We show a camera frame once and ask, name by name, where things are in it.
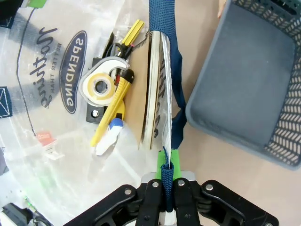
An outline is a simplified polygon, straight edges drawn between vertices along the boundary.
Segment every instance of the gray plastic basket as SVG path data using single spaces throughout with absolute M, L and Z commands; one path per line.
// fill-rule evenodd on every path
M 301 4 L 228 1 L 188 101 L 189 123 L 268 160 L 301 162 Z

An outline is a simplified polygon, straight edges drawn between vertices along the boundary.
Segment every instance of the screw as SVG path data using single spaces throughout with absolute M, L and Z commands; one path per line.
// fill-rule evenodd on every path
M 154 182 L 154 183 L 152 183 L 152 186 L 153 187 L 159 187 L 159 183 L 158 182 Z
M 179 186 L 183 186 L 184 184 L 185 184 L 185 181 L 183 181 L 183 180 L 179 180 L 179 181 L 178 181 L 178 185 L 179 185 Z
M 190 219 L 191 218 L 191 215 L 190 214 L 185 214 L 184 216 L 186 219 Z
M 99 111 L 98 110 L 93 110 L 92 111 L 92 117 L 97 118 L 99 116 Z
M 212 185 L 206 185 L 206 190 L 207 191 L 212 191 L 213 190 L 213 186 Z
M 126 195 L 129 195 L 129 194 L 132 193 L 132 191 L 131 191 L 130 189 L 127 189 L 127 190 L 124 191 L 124 193 L 125 193 Z

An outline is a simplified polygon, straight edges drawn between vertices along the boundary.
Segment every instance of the red label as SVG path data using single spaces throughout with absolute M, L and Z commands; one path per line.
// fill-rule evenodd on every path
M 49 145 L 56 141 L 53 139 L 50 132 L 39 132 L 37 133 L 37 139 L 42 144 L 42 146 Z

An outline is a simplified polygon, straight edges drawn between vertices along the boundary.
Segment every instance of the yellow utility knife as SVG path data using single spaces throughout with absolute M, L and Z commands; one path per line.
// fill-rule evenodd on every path
M 111 120 L 115 117 L 116 112 L 124 96 L 126 95 L 130 85 L 133 83 L 134 78 L 134 72 L 131 69 L 127 69 L 122 73 L 113 99 L 110 105 L 108 106 L 107 110 L 105 111 L 103 118 L 100 121 L 96 132 L 91 140 L 91 147 L 95 147 L 106 132 Z

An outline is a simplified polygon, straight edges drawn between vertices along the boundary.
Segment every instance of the basket mesh side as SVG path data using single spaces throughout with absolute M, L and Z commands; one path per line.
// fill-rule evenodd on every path
M 268 155 L 291 166 L 301 161 L 301 18 L 287 17 L 270 0 L 232 0 L 236 5 L 268 21 L 296 43 L 288 91 L 275 130 L 264 147 Z M 296 10 L 301 6 L 290 1 Z

